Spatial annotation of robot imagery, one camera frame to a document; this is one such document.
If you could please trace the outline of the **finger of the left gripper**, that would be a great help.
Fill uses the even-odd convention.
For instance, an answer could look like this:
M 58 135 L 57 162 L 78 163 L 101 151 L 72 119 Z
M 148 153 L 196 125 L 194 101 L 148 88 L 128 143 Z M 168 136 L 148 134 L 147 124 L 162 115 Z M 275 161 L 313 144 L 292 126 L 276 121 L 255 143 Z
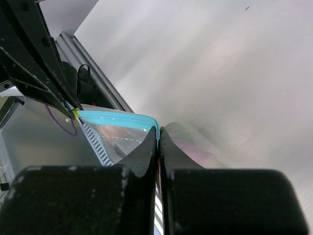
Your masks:
M 27 98 L 60 112 L 81 107 L 34 0 L 0 2 L 0 69 Z
M 1 24 L 0 66 L 24 96 L 74 118 L 75 96 L 47 37 L 34 44 L 23 30 Z

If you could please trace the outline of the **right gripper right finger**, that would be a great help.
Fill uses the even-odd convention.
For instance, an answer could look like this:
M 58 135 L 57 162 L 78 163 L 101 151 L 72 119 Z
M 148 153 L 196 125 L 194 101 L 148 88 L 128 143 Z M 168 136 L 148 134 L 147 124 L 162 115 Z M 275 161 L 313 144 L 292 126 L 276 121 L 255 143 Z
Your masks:
M 289 179 L 272 169 L 206 169 L 160 129 L 166 235 L 306 235 Z

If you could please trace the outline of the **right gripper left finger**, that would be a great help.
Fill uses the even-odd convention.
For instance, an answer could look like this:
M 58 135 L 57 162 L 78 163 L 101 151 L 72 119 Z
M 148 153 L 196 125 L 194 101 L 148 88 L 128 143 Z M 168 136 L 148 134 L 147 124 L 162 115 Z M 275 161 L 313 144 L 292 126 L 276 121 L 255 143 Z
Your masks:
M 30 166 L 0 210 L 3 235 L 151 235 L 157 142 L 148 137 L 120 163 Z

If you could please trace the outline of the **clear zip top bag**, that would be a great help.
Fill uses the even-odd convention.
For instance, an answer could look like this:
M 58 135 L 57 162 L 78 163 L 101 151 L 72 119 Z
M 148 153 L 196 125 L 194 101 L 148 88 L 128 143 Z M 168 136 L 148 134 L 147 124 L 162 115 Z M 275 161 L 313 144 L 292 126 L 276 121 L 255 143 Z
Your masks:
M 140 114 L 83 105 L 74 116 L 93 128 L 101 138 L 109 159 L 120 163 L 148 137 L 159 141 L 160 126 L 156 119 Z M 191 125 L 170 122 L 165 125 L 170 139 L 180 150 L 205 168 L 226 168 L 221 152 Z

